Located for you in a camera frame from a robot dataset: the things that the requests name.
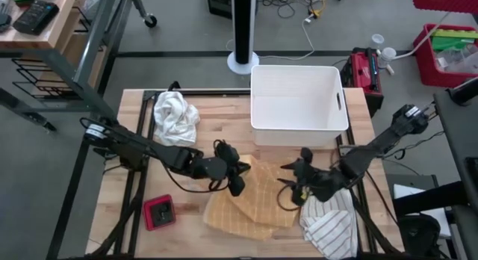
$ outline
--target crumpled white cloth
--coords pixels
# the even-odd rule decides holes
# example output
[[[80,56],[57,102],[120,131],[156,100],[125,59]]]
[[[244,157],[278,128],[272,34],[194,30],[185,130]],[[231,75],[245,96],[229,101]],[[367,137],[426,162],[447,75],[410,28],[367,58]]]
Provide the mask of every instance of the crumpled white cloth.
[[[311,196],[300,213],[304,239],[330,260],[357,256],[357,218],[348,190],[337,191],[327,202]]]
[[[155,104],[155,135],[166,146],[191,146],[196,142],[199,112],[189,105],[180,92],[159,94]]]

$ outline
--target gray floor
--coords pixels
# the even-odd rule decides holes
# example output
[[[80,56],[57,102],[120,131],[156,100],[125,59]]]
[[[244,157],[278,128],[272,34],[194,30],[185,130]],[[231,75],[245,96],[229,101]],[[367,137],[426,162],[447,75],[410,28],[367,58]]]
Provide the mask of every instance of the gray floor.
[[[231,22],[212,16],[206,0],[143,0],[146,9],[158,18],[158,29],[147,29],[135,9],[125,30],[121,51],[205,51],[225,50],[232,38]],[[274,7],[260,6],[255,31],[256,50],[308,50],[301,29],[305,7],[295,4],[296,15],[280,19]],[[409,49],[427,22],[438,21],[444,13],[417,10],[412,0],[328,0],[323,16],[308,25],[316,49],[350,50],[367,46],[373,33],[385,37],[385,45]],[[471,15],[453,13],[446,23],[476,26]],[[307,58],[303,61],[263,60],[263,64],[331,65],[342,59]],[[420,82],[414,58],[393,62],[395,76],[381,74],[385,102],[373,118],[377,132],[385,129],[391,115],[402,105],[424,106],[440,90]],[[14,89],[10,81],[20,80],[13,64],[0,60],[2,87],[33,105],[27,96]],[[224,58],[129,59],[117,60],[105,99],[118,108],[126,88],[167,87],[180,81],[183,87],[246,87],[249,77],[232,74]],[[83,130],[78,118],[86,114],[46,114],[58,128],[57,134],[45,132],[0,108],[0,259],[44,259],[60,205],[72,172]],[[408,136],[400,145],[414,143],[441,130],[439,119],[420,136]],[[422,174],[435,174],[440,183],[459,179],[447,141],[437,137],[408,152],[401,162]],[[102,162],[90,156],[84,168],[62,256],[84,252],[96,197]],[[387,173],[407,173],[385,162]]]

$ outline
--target white striped cloth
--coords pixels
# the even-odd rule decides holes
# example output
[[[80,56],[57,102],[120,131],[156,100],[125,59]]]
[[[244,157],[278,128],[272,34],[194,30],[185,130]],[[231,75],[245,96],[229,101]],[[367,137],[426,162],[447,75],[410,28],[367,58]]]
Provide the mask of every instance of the white striped cloth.
[[[357,218],[352,197],[342,189],[327,202],[311,196],[300,213],[304,239],[330,260],[357,256]]]

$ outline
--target white storage bin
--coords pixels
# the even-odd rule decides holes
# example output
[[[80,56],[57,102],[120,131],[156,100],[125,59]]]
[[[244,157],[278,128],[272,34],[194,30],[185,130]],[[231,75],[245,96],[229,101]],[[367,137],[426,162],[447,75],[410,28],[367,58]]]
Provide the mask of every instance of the white storage bin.
[[[254,66],[251,75],[254,142],[323,146],[349,121],[339,71],[333,66]]]

